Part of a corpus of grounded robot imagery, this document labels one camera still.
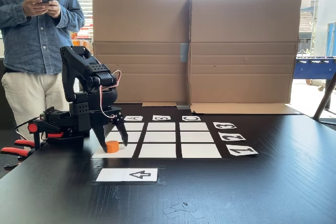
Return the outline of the person's left hand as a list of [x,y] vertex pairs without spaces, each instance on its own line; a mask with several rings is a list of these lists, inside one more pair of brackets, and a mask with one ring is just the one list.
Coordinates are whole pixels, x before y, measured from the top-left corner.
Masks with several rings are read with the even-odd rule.
[[48,2],[48,11],[47,14],[52,18],[58,18],[61,13],[60,4],[57,0],[52,0]]

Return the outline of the person's right hand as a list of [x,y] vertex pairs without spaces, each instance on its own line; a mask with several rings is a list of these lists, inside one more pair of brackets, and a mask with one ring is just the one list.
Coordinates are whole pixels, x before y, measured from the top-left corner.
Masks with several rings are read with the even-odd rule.
[[48,6],[41,0],[24,0],[22,7],[26,17],[39,16],[48,12]]

